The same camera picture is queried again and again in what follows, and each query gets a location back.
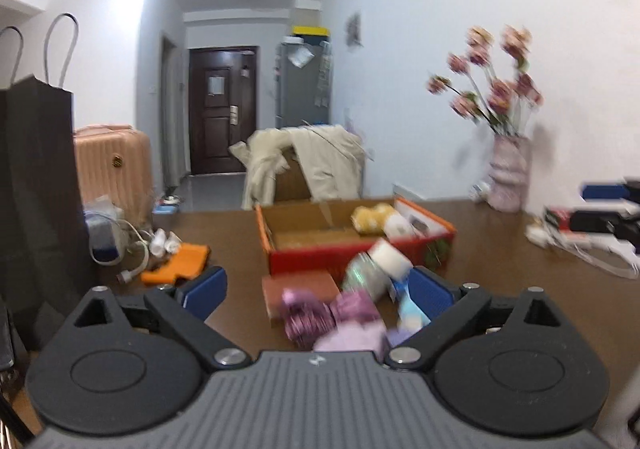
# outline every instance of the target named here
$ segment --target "table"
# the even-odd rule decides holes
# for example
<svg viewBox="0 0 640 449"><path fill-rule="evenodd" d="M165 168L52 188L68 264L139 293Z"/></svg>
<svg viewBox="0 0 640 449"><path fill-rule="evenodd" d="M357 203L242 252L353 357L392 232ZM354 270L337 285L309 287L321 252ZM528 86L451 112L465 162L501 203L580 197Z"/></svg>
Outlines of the table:
<svg viewBox="0 0 640 449"><path fill-rule="evenodd" d="M542 286L609 369L608 409L640 362L640 281L609 275L557 249L536 247L524 236L531 221L525 214L502 214L468 200L423 205L458 229L449 264L440 275L507 296ZM294 349L283 328L271 327L264 309L260 280L268 266L253 212L176 214L159 217L157 225L183 241L209 245L210 263L225 268L228 296L208 325L253 356L261 350ZM140 284L129 290L140 291ZM386 323L395 324L394 306L385 301L380 309ZM24 397L16 410L21 415L28 410ZM33 427L31 415L24 416Z"/></svg>

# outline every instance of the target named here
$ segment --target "purple bow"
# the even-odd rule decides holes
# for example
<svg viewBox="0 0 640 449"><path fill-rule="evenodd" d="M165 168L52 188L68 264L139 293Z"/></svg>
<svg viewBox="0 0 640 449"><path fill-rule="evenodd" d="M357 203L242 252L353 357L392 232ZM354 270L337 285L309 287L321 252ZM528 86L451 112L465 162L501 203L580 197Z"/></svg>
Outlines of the purple bow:
<svg viewBox="0 0 640 449"><path fill-rule="evenodd" d="M342 292L331 304L321 302L313 292L286 289L282 294L284 330L289 340L310 350L316 340L337 323L366 324L381 319L365 289Z"/></svg>

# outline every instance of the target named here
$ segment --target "refrigerator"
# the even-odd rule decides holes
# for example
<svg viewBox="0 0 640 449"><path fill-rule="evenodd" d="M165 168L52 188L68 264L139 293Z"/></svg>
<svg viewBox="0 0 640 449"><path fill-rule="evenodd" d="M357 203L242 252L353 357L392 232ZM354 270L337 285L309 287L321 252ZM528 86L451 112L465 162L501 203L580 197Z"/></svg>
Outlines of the refrigerator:
<svg viewBox="0 0 640 449"><path fill-rule="evenodd" d="M281 44L276 54L276 127L329 124L330 48Z"/></svg>

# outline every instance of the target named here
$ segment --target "orange cloth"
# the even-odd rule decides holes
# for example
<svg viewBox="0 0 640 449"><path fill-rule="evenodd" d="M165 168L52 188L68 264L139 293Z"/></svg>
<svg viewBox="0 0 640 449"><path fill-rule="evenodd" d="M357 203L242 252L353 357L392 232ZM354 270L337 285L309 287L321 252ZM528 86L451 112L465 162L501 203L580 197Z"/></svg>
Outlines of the orange cloth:
<svg viewBox="0 0 640 449"><path fill-rule="evenodd" d="M178 279L195 279L204 270L211 249L206 245L182 243L174 257L154 272L143 272L145 285L174 285Z"/></svg>

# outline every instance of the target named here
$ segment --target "pink vase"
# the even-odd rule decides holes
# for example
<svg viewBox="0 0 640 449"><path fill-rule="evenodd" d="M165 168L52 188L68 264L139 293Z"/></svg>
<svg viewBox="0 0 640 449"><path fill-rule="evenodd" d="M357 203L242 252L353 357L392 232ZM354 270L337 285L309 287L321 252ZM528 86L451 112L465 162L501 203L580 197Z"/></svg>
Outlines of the pink vase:
<svg viewBox="0 0 640 449"><path fill-rule="evenodd" d="M528 138L496 135L489 176L494 185L487 202L501 212L518 212L529 190L531 143Z"/></svg>

